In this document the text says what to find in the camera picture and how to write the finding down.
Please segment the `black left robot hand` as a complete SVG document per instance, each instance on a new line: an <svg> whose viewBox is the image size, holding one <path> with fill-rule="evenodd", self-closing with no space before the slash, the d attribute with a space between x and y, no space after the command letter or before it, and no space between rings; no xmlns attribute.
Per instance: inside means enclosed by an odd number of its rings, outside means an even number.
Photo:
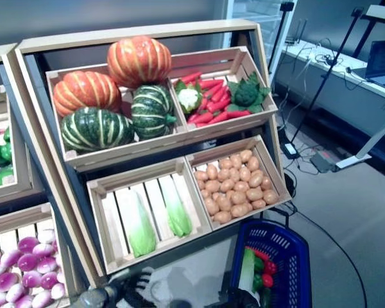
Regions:
<svg viewBox="0 0 385 308"><path fill-rule="evenodd" d="M110 277L110 286L115 290L116 307L156 307L155 303L145 298L141 292L150 283L153 268L139 271L125 269Z"/></svg>

